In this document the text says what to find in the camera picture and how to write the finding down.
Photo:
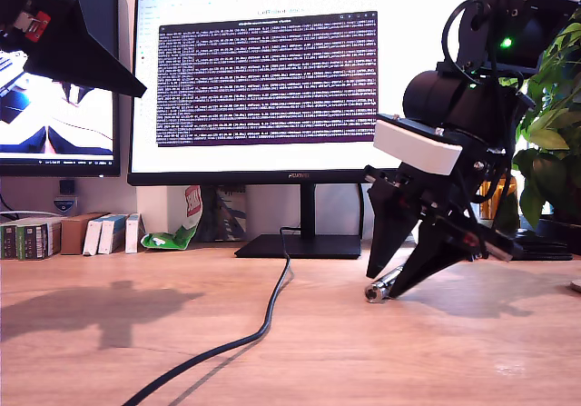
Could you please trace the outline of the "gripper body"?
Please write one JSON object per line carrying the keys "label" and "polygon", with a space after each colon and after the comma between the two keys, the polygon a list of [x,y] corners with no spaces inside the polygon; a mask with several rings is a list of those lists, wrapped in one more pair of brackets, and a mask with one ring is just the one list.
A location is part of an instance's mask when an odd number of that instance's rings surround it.
{"label": "gripper body", "polygon": [[[476,169],[474,164],[473,159],[461,158],[450,175],[425,173],[406,163],[402,163],[396,170],[376,169],[368,165],[365,176],[372,184],[378,179],[386,180],[405,195],[417,200],[421,206],[417,224],[421,225],[424,220],[431,223],[437,218],[467,217],[465,212],[471,210],[472,203],[484,201],[478,195],[480,185],[485,181],[497,185],[501,172],[498,170],[497,160],[491,165],[486,163],[481,170]],[[512,250],[512,243],[507,238],[491,230],[486,242],[493,243],[506,252]]]}

